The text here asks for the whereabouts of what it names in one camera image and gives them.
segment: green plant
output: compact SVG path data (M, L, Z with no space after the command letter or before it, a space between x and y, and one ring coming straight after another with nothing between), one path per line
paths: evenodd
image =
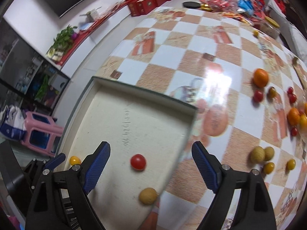
M56 38L53 39L54 43L52 47L56 50L61 50L64 52L67 52L69 49L71 49L74 43L71 36L74 33L75 28L77 27L68 25L65 29L58 33Z

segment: white tray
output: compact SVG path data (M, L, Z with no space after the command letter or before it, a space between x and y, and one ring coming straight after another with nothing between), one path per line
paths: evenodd
M88 198L106 230L137 230L152 206L138 200L147 187L159 194L166 187L187 144L196 108L162 94L93 77L66 125L59 153L70 168L72 155L83 160L102 141L110 158ZM142 154L146 169L137 172L130 158Z

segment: metal screw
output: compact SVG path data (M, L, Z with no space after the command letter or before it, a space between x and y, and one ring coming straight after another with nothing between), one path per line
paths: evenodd
M230 166L228 164L223 164L222 169L223 170L230 170Z
M48 175L49 172L50 172L50 170L46 169L46 170L43 171L43 175Z
M254 175L259 175L259 174L260 174L259 170L256 170L256 169L252 169L251 172L252 172Z
M75 164L74 166L73 166L73 170L74 171L77 171L77 170L79 170L81 168L81 166L79 165L79 164Z

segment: blue gripper pad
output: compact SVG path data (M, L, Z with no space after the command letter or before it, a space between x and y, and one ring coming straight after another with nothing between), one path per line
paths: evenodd
M110 145L107 142L102 142L99 147L96 149L94 154L86 157L94 157L94 160L91 160L92 163L85 173L83 190L88 194L92 189L95 188L99 177L108 161L111 153Z
M222 181L220 162L199 141L192 145L192 156L207 188L216 193Z
M65 159L66 159L65 154L64 153L60 153L56 157L53 157L48 162L46 162L44 169L54 170L62 162L64 162Z

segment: black cabinet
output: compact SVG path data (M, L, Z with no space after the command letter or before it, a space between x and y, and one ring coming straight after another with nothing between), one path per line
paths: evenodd
M51 115L70 79L0 21L0 106Z

